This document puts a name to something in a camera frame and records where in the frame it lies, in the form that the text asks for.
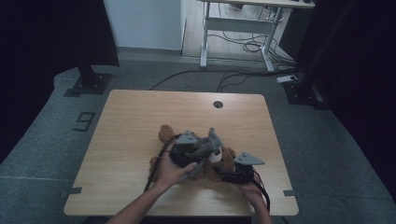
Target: brown plush toy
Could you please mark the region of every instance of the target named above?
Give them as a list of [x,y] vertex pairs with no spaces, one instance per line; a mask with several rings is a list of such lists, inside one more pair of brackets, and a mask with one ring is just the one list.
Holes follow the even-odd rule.
[[[162,125],[160,132],[158,133],[158,137],[160,138],[163,144],[166,144],[172,137],[176,134],[173,131],[172,127],[169,125]],[[233,159],[235,159],[235,151],[233,151],[230,147],[222,147],[221,148],[221,160],[218,162],[212,163],[210,160],[207,160],[204,167],[193,177],[189,177],[189,180],[198,180],[201,178],[207,178],[212,181],[221,181],[221,177],[218,173],[215,172],[213,166],[218,166],[223,172],[233,173],[235,166],[233,163]],[[157,160],[157,157],[154,156],[150,159],[150,168],[149,171],[152,172],[154,164]]]

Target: floor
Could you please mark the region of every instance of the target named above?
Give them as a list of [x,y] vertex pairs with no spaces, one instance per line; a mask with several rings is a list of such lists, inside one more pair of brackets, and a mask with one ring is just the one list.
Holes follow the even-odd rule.
[[[184,57],[200,57],[201,46],[204,40],[204,17],[205,17],[204,3],[201,1],[187,1],[187,23],[184,35],[184,43],[182,55]],[[233,9],[229,4],[212,3],[210,5],[211,17],[222,17],[243,20],[260,20],[267,19],[270,13],[270,7],[263,8],[259,6],[244,5],[241,11]],[[284,19],[276,28],[274,41],[271,47],[276,49],[276,52],[282,56],[289,57],[280,47],[277,46],[286,23],[288,22],[291,9],[284,9]],[[264,43],[265,37],[261,35],[253,35],[254,40]],[[258,48],[252,45],[247,46],[244,50],[244,44],[248,41],[252,42],[252,34],[209,31],[208,32],[208,58],[215,59],[235,59],[241,61],[261,62],[262,54],[258,52],[249,52],[249,50],[257,50]]]
[[[49,101],[0,165],[0,223],[85,220],[66,216],[64,205],[112,90],[148,90],[173,74],[193,71],[167,79],[154,90],[216,92],[224,71],[263,69],[262,63],[211,60],[208,69],[201,70],[198,62],[179,55],[124,52],[120,67],[94,67],[95,72],[113,75],[105,93],[78,98],[64,97],[78,70],[59,74]],[[273,217],[274,223],[393,223],[396,204],[348,131],[332,111],[290,105],[276,83],[281,76],[233,77],[228,83],[240,84],[223,89],[265,97],[300,209],[295,217]],[[81,112],[94,113],[87,132],[74,131]]]

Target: desk leg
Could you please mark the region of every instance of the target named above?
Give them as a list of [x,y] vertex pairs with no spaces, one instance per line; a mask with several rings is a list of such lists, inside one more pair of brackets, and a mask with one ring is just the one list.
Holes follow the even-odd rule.
[[262,49],[262,57],[264,58],[265,65],[267,66],[268,72],[274,72],[275,69],[271,62],[271,55],[269,53],[269,48],[271,47],[272,39],[274,38],[274,34],[276,31],[277,24],[279,23],[279,17],[282,14],[283,7],[279,7],[277,9],[273,26],[271,27],[270,35],[268,36],[267,40],[265,41],[264,49]]
[[205,25],[204,25],[204,42],[202,43],[202,48],[201,48],[201,63],[200,63],[201,68],[206,68],[206,59],[207,59],[207,23],[209,22],[209,9],[210,9],[210,3],[207,2],[206,15],[205,15]]

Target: wooden table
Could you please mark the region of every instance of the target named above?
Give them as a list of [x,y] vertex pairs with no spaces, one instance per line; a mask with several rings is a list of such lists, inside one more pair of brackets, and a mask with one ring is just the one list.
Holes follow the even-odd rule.
[[[230,31],[239,33],[252,33],[267,35],[268,38],[261,50],[265,65],[269,72],[275,72],[271,62],[271,55],[269,48],[274,37],[278,20],[280,18],[283,7],[290,8],[314,8],[315,4],[311,1],[305,3],[303,0],[298,2],[291,0],[199,0],[206,2],[205,24],[204,24],[204,41],[201,46],[201,61],[200,66],[206,68],[207,61],[207,33],[209,30],[215,31]],[[254,21],[254,20],[237,20],[230,18],[213,18],[209,16],[210,3],[229,3],[229,4],[244,4],[256,6],[278,7],[276,15],[272,21]]]
[[[214,102],[223,103],[215,108]],[[271,198],[272,216],[298,213],[292,189],[262,95],[180,91],[113,91],[93,134],[64,207],[69,216],[112,216],[142,192],[149,159],[163,144],[162,124],[178,133],[189,129],[207,136],[210,127],[237,155],[246,151],[265,161],[256,166]],[[148,216],[247,217],[253,210],[237,186],[208,180],[189,181],[170,188]]]

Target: hand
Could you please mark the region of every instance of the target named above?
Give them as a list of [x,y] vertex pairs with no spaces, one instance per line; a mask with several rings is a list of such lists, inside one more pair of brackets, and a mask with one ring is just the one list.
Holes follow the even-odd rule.
[[[261,183],[260,177],[254,173],[254,179]],[[264,199],[262,198],[262,192],[251,182],[245,185],[240,185],[239,189],[242,193],[247,197],[250,204],[254,207],[258,203],[264,203]]]
[[155,185],[161,185],[164,188],[169,189],[173,185],[175,185],[183,175],[192,171],[197,165],[196,162],[190,163],[184,168],[180,168],[175,165],[171,158],[169,157],[169,151],[172,149],[173,144],[169,145],[169,147],[163,153],[163,156],[160,158],[160,164],[158,166],[158,174],[157,181]]

